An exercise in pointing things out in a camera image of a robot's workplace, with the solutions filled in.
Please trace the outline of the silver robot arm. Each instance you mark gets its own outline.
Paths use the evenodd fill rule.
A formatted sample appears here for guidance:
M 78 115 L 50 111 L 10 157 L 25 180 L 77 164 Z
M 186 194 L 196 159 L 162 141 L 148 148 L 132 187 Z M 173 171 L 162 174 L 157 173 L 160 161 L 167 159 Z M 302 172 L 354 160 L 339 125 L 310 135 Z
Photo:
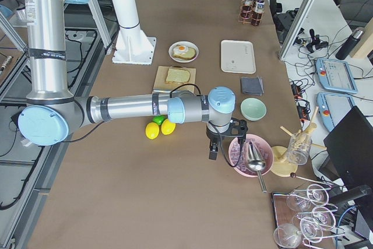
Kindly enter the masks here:
M 215 87 L 207 95 L 188 91 L 106 98 L 74 95 L 79 82 L 96 69 L 84 55 L 75 66 L 68 63 L 64 6 L 89 1 L 24 0 L 31 91 L 18 117 L 21 134 L 36 145 L 51 146 L 89 124 L 166 115 L 176 124 L 204 122 L 209 157 L 215 159 L 223 139 L 239 135 L 238 120 L 232 116 L 235 94 L 227 87 Z

